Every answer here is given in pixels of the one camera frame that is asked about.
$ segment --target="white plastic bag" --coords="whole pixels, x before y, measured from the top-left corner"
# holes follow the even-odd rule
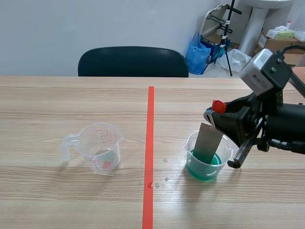
[[[251,57],[244,54],[242,51],[232,49],[228,52],[229,62],[231,70],[234,72],[240,72],[242,68],[251,60]],[[225,54],[218,58],[216,61],[218,67],[229,70],[228,61]]]

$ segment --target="tripod stand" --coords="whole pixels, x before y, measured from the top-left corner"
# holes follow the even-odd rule
[[[216,50],[216,52],[214,53],[213,57],[211,58],[211,60],[214,59],[215,55],[217,54],[216,58],[215,58],[215,61],[214,61],[214,64],[216,64],[216,60],[219,56],[219,52],[221,50],[221,48],[224,48],[224,52],[225,52],[225,55],[227,57],[227,61],[228,61],[228,66],[229,66],[229,70],[230,70],[230,75],[232,75],[232,71],[231,71],[231,66],[230,66],[230,62],[229,62],[229,57],[228,57],[228,48],[227,48],[227,44],[228,44],[228,36],[227,36],[227,33],[232,33],[232,30],[229,29],[229,24],[230,24],[230,19],[231,19],[231,15],[232,15],[232,11],[238,13],[238,14],[242,14],[241,11],[237,10],[237,9],[234,9],[233,6],[234,6],[234,3],[235,3],[235,0],[232,0],[232,3],[231,5],[227,5],[227,9],[229,9],[229,15],[228,15],[228,19],[223,21],[222,19],[219,19],[213,15],[211,15],[209,18],[207,19],[211,19],[215,22],[218,22],[219,23],[219,28],[223,28],[223,24],[225,24],[225,27],[224,27],[224,34],[223,34],[223,37],[221,39],[221,43],[220,45],[218,46],[218,49]],[[208,64],[206,65],[205,69],[203,70],[203,72],[201,74],[204,73],[204,71],[206,70],[206,68],[209,66],[209,64],[211,63],[211,61],[208,62]]]

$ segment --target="measuring cup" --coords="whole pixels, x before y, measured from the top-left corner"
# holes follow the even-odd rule
[[[192,133],[183,145],[184,150],[187,152],[186,165],[195,178],[211,180],[216,178],[220,170],[232,157],[232,154],[238,151],[238,147],[230,138],[223,136],[211,164],[206,164],[193,156],[198,133],[199,130]]]
[[[119,164],[119,142],[122,139],[122,134],[115,126],[108,123],[92,124],[78,134],[65,136],[61,155],[64,161],[69,161],[69,146],[75,146],[96,173],[105,173]]]

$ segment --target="black office chair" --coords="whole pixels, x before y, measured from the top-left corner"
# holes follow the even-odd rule
[[[189,77],[189,71],[185,58],[174,50],[123,46],[86,52],[78,76]]]

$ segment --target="plastic measuring cup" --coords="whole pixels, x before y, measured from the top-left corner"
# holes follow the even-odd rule
[[[232,157],[233,152],[237,152],[238,147],[227,136],[223,136],[211,164],[206,164],[193,156],[198,133],[199,130],[192,133],[187,139],[187,142],[183,145],[184,150],[187,152],[186,165],[189,172],[195,178],[211,180],[218,175],[220,170]]]
[[[69,161],[69,146],[75,146],[96,173],[105,173],[119,164],[119,142],[122,139],[122,134],[115,126],[108,123],[92,124],[78,134],[65,136],[61,155],[64,161]]]

